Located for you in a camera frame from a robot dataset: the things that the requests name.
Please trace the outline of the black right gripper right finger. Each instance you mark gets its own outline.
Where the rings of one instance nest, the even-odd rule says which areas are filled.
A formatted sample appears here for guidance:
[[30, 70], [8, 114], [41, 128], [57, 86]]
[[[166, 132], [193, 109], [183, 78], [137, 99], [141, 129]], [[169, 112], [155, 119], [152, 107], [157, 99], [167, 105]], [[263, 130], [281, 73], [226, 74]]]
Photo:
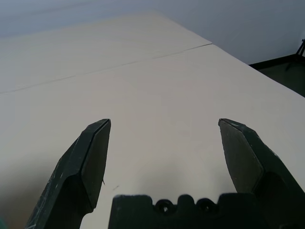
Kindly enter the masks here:
[[218, 125], [236, 191], [255, 196], [271, 229], [303, 229], [305, 193], [281, 159], [246, 125], [230, 119]]

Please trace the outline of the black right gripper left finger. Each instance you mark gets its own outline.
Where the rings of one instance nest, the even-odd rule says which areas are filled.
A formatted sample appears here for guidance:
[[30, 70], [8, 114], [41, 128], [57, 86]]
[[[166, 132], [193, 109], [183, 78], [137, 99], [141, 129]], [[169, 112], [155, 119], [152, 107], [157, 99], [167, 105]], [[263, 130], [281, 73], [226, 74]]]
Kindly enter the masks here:
[[88, 125], [59, 159], [27, 229], [78, 229], [97, 206], [106, 168], [111, 121]]

